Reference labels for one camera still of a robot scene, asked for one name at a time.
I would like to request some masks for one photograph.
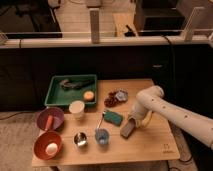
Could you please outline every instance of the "floor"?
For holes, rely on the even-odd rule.
[[[60,8],[55,10],[64,38],[90,36],[89,9],[84,1],[62,0]],[[134,12],[135,4],[130,0],[103,0],[102,2],[99,12],[100,34],[105,37],[113,37],[115,36],[113,14]]]

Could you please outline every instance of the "table leg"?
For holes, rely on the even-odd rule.
[[[57,166],[50,166],[50,169],[52,171],[60,171],[59,168]]]

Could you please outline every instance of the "small bowl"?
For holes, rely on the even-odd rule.
[[[77,147],[83,147],[87,144],[87,136],[83,132],[79,132],[74,137],[74,142]]]
[[[64,122],[64,111],[58,107],[50,107],[44,109],[37,118],[37,126],[45,131],[48,116],[53,116],[53,123],[49,130],[56,130]]]
[[[61,136],[54,131],[48,131],[39,136],[34,144],[34,154],[42,160],[55,157],[62,147]]]

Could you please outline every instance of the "metal cup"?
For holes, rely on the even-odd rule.
[[[74,137],[74,142],[78,147],[83,147],[87,144],[87,136],[83,132],[79,132]]]

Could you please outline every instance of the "red bowl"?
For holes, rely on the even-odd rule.
[[[53,116],[53,123],[49,130],[56,130],[64,122],[64,111],[58,107],[50,107],[44,109],[37,118],[37,126],[45,131],[48,116]]]
[[[48,154],[47,148],[50,144],[56,144],[57,148],[54,153]],[[42,160],[48,160],[55,157],[62,147],[61,136],[54,131],[48,131],[39,136],[34,144],[34,153],[35,155]]]

